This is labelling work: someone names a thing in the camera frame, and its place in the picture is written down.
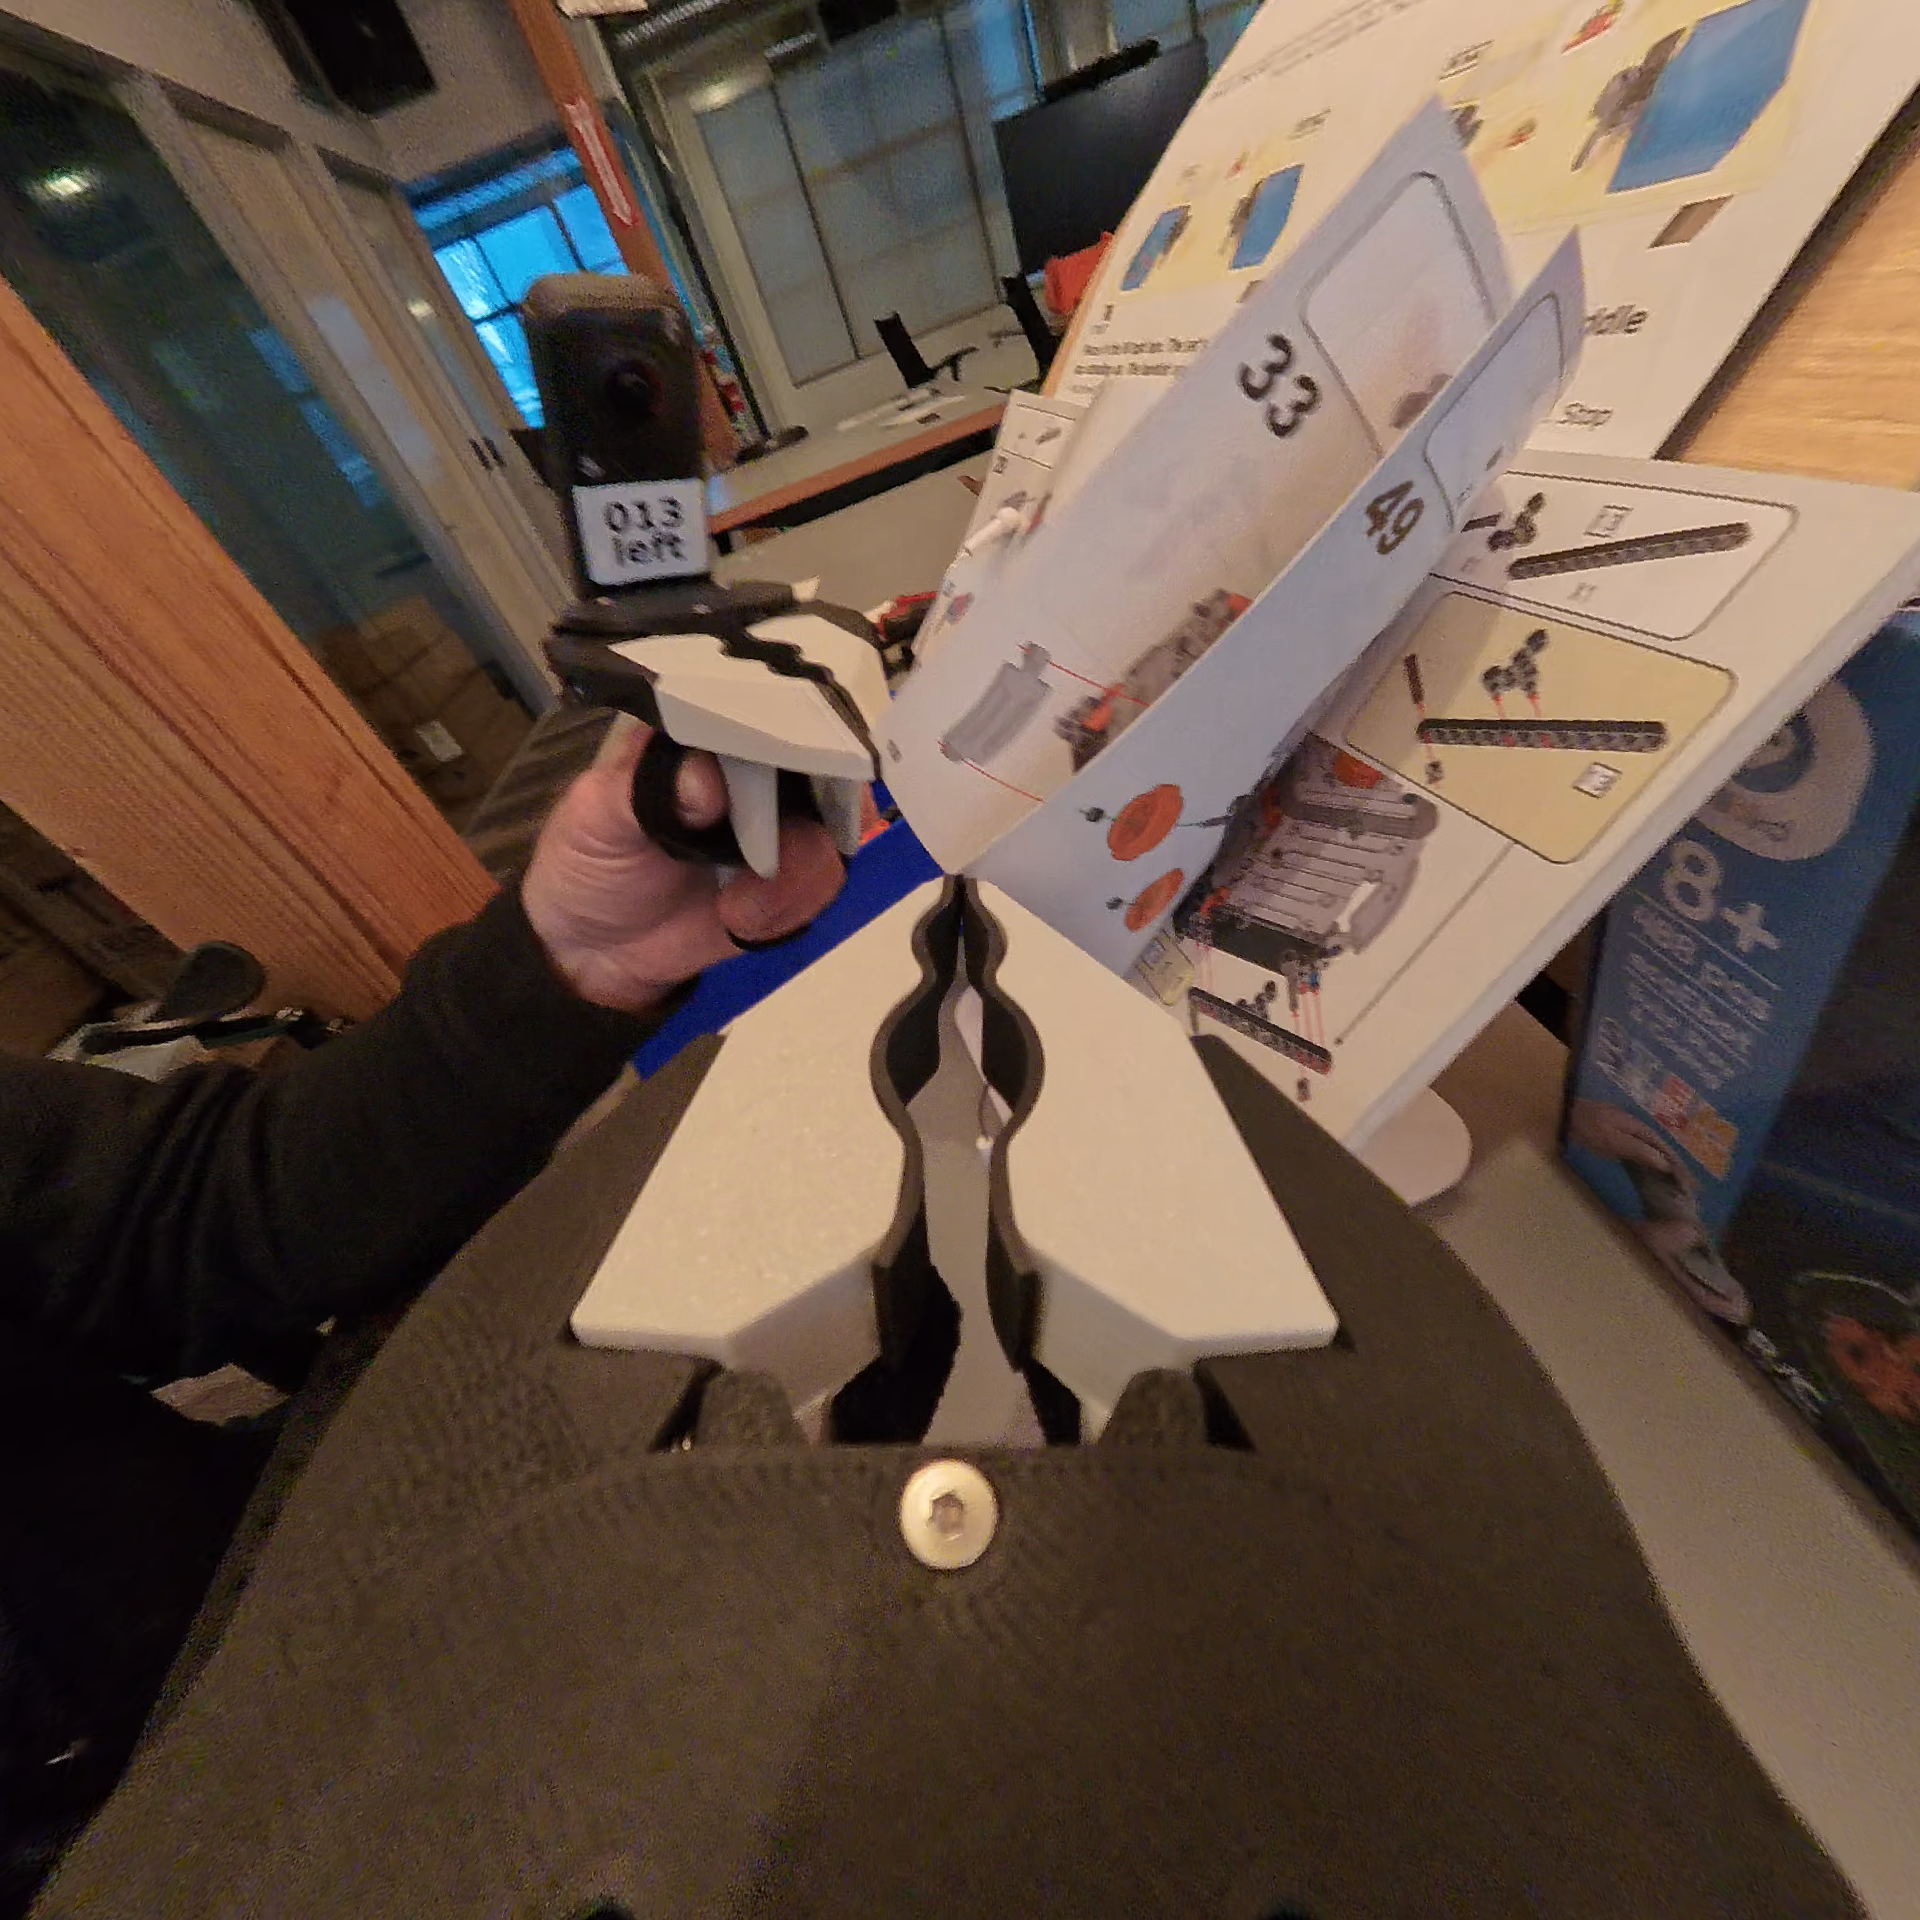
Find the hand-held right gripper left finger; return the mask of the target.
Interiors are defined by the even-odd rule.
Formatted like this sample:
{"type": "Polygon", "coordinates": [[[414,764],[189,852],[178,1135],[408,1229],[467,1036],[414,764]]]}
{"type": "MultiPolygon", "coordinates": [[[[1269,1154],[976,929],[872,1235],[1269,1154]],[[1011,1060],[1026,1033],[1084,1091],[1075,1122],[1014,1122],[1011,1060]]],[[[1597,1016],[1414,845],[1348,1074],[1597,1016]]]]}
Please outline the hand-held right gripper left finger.
{"type": "Polygon", "coordinates": [[[727,1029],[572,1315],[589,1348],[773,1377],[844,1443],[918,1443],[960,1311],[910,1112],[942,1063],[956,880],[920,884],[727,1029]]]}

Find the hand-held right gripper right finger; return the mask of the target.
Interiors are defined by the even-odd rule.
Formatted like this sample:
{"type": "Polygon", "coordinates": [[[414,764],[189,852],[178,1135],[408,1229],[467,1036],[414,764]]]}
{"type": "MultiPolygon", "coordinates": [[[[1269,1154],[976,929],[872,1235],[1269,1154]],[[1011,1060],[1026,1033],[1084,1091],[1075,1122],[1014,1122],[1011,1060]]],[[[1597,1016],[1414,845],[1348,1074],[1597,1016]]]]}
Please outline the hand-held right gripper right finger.
{"type": "Polygon", "coordinates": [[[990,1154],[987,1304],[1050,1443],[1141,1373],[1338,1335],[1280,1202],[1187,1039],[1000,890],[965,884],[990,1154]]]}

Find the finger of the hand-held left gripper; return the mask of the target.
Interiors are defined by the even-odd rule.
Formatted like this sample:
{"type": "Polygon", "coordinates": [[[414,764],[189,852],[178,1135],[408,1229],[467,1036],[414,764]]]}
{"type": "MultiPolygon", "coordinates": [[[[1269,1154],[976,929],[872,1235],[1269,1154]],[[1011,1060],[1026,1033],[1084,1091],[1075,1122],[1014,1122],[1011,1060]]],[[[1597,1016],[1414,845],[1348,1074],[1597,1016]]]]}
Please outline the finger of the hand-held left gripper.
{"type": "Polygon", "coordinates": [[[720,603],[723,753],[870,753],[890,689],[859,615],[820,603],[720,603]]]}
{"type": "Polygon", "coordinates": [[[877,775],[867,732],[816,680],[731,656],[707,633],[620,641],[613,659],[647,685],[647,724],[680,747],[804,777],[877,775]]]}

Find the blue plastic storage bin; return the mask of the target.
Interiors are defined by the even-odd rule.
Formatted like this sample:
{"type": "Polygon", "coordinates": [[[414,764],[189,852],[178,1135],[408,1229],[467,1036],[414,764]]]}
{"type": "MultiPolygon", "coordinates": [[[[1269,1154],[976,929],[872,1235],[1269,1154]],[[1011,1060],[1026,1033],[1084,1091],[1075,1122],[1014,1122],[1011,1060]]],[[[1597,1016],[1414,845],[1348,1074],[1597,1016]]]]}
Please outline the blue plastic storage bin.
{"type": "Polygon", "coordinates": [[[720,1033],[920,884],[942,880],[940,863],[926,852],[912,828],[892,820],[850,858],[838,896],[813,923],[774,947],[741,951],[701,975],[693,995],[634,1053],[638,1080],[668,1067],[691,1043],[720,1033]]]}

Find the paper instruction booklet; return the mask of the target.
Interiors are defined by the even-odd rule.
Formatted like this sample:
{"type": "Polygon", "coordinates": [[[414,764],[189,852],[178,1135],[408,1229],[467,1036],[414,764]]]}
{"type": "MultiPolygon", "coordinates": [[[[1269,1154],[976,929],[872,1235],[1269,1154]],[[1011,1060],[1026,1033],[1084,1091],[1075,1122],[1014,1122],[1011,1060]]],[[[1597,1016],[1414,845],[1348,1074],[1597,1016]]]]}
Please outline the paper instruction booklet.
{"type": "Polygon", "coordinates": [[[1344,1145],[1916,589],[1910,491],[1528,457],[1583,301],[1426,100],[1180,370],[1007,424],[1044,517],[880,735],[943,872],[1344,1145]]]}

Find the person's left forearm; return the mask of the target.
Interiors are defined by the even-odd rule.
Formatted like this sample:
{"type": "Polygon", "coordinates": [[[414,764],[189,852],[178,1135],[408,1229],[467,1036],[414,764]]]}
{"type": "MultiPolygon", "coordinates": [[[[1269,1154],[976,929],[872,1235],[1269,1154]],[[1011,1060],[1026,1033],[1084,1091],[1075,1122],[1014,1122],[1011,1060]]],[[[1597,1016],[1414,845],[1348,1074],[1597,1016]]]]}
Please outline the person's left forearm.
{"type": "Polygon", "coordinates": [[[517,893],[301,1060],[5,1058],[5,1361],[156,1383],[429,1283],[679,1009],[581,999],[517,893]]]}

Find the person's left hand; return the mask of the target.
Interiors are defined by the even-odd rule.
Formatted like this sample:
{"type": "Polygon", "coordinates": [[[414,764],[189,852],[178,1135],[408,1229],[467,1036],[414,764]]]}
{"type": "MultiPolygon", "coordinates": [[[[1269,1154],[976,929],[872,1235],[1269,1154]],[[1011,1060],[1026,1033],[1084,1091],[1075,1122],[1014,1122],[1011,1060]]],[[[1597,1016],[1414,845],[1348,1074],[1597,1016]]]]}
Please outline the person's left hand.
{"type": "Polygon", "coordinates": [[[844,858],[811,820],[782,823],[773,879],[663,852],[634,817],[634,772],[652,737],[636,717],[613,723],[546,819],[519,884],[570,988],[622,1016],[659,1009],[701,971],[813,923],[846,880],[844,858]]]}

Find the office table with papers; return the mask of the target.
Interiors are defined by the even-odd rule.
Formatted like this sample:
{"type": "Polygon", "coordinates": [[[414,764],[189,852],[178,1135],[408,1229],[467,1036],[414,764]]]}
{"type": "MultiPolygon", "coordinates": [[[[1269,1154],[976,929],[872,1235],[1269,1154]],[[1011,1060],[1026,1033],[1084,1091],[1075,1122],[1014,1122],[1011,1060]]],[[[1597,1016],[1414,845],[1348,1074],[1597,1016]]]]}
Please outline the office table with papers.
{"type": "Polygon", "coordinates": [[[709,530],[723,549],[750,528],[784,530],[904,488],[987,453],[1007,392],[954,392],[887,418],[820,435],[720,471],[707,491],[709,530]]]}

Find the white metal board stand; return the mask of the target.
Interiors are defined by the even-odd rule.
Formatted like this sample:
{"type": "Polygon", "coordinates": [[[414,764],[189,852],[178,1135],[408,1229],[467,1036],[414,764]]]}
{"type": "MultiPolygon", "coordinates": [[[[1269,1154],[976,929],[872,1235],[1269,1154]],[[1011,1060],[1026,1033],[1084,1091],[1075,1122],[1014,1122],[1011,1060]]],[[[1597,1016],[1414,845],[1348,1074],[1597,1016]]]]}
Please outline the white metal board stand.
{"type": "Polygon", "coordinates": [[[1402,1112],[1356,1145],[1367,1165],[1405,1208],[1452,1194],[1472,1169],[1472,1132],[1434,1089],[1421,1089],[1402,1112]]]}

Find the stack of cardboard boxes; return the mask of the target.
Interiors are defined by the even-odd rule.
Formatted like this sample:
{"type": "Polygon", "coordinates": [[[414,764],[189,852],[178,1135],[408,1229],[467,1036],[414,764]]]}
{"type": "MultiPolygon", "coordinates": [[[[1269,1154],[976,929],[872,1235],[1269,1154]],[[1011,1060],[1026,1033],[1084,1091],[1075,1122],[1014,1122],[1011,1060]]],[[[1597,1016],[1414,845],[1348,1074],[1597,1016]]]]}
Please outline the stack of cardboard boxes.
{"type": "Polygon", "coordinates": [[[533,717],[420,595],[310,641],[351,706],[444,807],[508,769],[533,717]]]}

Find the blue toy kit box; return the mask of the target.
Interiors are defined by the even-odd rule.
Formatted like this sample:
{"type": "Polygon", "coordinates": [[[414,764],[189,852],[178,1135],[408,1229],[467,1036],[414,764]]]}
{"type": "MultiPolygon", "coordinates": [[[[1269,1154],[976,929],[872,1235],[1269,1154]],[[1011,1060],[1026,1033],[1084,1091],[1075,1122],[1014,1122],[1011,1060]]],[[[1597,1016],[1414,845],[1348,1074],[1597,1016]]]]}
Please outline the blue toy kit box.
{"type": "Polygon", "coordinates": [[[1560,1151],[1916,1532],[1916,609],[1600,920],[1560,1151]]]}

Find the printed task instruction sheet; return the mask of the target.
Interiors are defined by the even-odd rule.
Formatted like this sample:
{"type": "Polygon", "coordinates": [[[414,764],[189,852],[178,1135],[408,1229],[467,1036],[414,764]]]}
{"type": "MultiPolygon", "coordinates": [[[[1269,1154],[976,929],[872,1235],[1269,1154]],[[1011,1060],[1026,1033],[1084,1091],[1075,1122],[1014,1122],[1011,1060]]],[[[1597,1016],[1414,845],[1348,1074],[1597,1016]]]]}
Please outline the printed task instruction sheet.
{"type": "Polygon", "coordinates": [[[1264,5],[1138,189],[1050,387],[1170,377],[1428,99],[1516,282],[1580,232],[1532,444],[1651,457],[1916,91],[1916,2],[1264,5]]]}

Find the wooden support post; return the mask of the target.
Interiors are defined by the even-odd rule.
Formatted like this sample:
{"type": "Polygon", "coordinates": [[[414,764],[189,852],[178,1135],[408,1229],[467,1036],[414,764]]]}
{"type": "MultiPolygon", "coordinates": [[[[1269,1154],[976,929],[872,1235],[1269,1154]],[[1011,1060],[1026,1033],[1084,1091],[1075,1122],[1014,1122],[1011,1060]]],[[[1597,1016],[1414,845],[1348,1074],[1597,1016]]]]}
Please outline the wooden support post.
{"type": "Polygon", "coordinates": [[[558,5],[509,2],[509,9],[626,271],[668,289],[664,261],[558,5]]]}

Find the black wall screen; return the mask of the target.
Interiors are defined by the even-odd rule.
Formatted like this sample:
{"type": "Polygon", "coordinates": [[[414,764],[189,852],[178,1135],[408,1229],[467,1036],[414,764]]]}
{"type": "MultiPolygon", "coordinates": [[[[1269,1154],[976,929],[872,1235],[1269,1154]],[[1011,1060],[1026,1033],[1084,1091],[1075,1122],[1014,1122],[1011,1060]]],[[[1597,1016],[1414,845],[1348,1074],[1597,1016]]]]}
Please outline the black wall screen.
{"type": "Polygon", "coordinates": [[[1199,40],[1170,49],[1141,40],[994,123],[1020,274],[1117,232],[1206,81],[1199,40]]]}

